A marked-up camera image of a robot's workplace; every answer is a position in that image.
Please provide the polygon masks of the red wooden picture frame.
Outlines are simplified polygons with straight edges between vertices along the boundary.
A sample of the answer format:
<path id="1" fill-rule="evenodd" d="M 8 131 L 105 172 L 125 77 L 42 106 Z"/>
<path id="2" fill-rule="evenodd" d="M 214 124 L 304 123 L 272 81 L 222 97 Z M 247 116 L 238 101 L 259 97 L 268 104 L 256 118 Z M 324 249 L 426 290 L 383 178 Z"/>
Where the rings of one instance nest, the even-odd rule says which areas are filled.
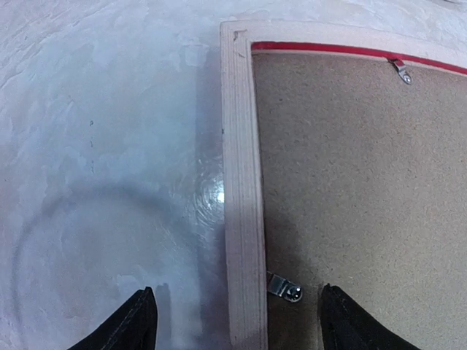
<path id="1" fill-rule="evenodd" d="M 266 349 L 266 249 L 252 53 L 342 53 L 466 73 L 466 51 L 370 28 L 282 20 L 220 26 L 225 247 L 234 349 Z"/>

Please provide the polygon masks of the brown cardboard backing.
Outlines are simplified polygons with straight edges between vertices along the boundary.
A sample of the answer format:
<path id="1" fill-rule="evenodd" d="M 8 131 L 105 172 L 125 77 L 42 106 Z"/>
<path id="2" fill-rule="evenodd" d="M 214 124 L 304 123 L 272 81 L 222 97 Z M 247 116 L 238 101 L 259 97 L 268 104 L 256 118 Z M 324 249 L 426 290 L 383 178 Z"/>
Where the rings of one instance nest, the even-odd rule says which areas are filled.
<path id="1" fill-rule="evenodd" d="M 253 57 L 271 349 L 321 349 L 341 287 L 420 349 L 466 347 L 466 78 L 340 55 Z"/>

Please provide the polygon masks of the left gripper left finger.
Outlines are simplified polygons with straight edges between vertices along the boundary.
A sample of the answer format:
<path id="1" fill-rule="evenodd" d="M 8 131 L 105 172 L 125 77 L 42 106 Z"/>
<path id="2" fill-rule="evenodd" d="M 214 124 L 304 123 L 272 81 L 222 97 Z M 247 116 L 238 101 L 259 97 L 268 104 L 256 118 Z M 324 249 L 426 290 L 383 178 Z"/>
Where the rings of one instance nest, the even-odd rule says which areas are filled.
<path id="1" fill-rule="evenodd" d="M 158 309 L 153 289 L 137 290 L 90 335 L 70 350 L 155 349 Z"/>

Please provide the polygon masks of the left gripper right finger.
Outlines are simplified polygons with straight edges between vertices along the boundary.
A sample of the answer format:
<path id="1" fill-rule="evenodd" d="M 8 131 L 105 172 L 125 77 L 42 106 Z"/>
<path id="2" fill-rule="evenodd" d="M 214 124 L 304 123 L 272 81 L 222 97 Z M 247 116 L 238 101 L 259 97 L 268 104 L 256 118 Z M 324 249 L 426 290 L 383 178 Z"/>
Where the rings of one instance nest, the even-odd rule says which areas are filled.
<path id="1" fill-rule="evenodd" d="M 323 287 L 319 313 L 325 350 L 418 350 L 384 327 L 338 286 Z"/>

